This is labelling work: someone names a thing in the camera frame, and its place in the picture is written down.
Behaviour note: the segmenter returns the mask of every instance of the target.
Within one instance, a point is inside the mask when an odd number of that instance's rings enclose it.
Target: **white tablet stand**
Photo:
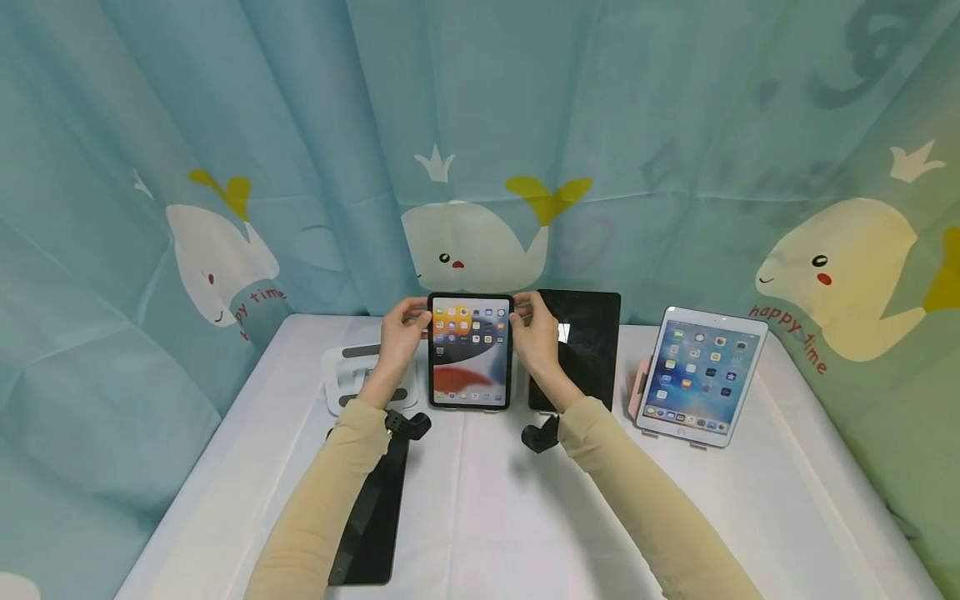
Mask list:
[[[420,373],[420,366],[425,363],[424,348],[425,345],[421,344],[417,349],[414,360],[410,361],[400,385],[387,404],[387,410],[407,411],[417,405],[420,390],[424,387]],[[379,352],[379,344],[332,348],[324,352],[320,369],[324,376],[326,407],[333,415],[339,417],[347,403],[360,393],[360,388],[376,366]]]

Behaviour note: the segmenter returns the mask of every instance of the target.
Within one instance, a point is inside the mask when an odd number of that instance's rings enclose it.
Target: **home screen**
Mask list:
[[[507,403],[509,313],[508,300],[433,299],[431,393],[436,402]]]
[[[760,337],[668,321],[643,416],[727,435]]]

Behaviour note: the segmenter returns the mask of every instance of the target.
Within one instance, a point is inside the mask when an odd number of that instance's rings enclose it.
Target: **black tablet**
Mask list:
[[[613,407],[616,345],[620,337],[620,295],[614,292],[540,290],[560,323],[558,353],[566,375],[587,396]],[[537,382],[530,380],[530,408],[556,412]]]
[[[437,408],[510,406],[510,313],[505,295],[431,294],[429,394]]]
[[[390,581],[409,447],[409,440],[394,436],[367,476],[340,537],[327,580],[331,586],[377,586]]]

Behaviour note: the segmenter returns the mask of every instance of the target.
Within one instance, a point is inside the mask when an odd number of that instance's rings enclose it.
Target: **whale tail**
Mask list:
[[[187,176],[194,183],[212,187],[220,199],[229,206],[230,210],[244,223],[247,222],[247,200],[250,199],[250,180],[245,177],[234,177],[227,181],[227,189],[220,187],[220,183],[210,176],[204,169],[191,171]]]
[[[960,308],[960,228],[944,232],[944,264],[924,299],[928,313],[945,308]]]
[[[557,215],[583,198],[591,185],[593,180],[590,178],[570,180],[557,188],[556,192],[550,193],[537,178],[528,175],[511,177],[506,182],[507,189],[523,198],[533,208],[542,228],[550,225]]]

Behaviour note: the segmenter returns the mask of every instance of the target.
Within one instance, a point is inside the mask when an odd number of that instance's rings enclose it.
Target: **black screen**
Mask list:
[[[584,394],[597,398],[611,410],[620,334],[620,295],[566,290],[540,290],[540,295],[560,323],[557,333],[561,368]],[[533,379],[530,380],[530,408],[556,411]]]
[[[340,538],[327,580],[330,585],[374,586],[390,581],[409,446],[409,440],[394,436],[367,476]]]

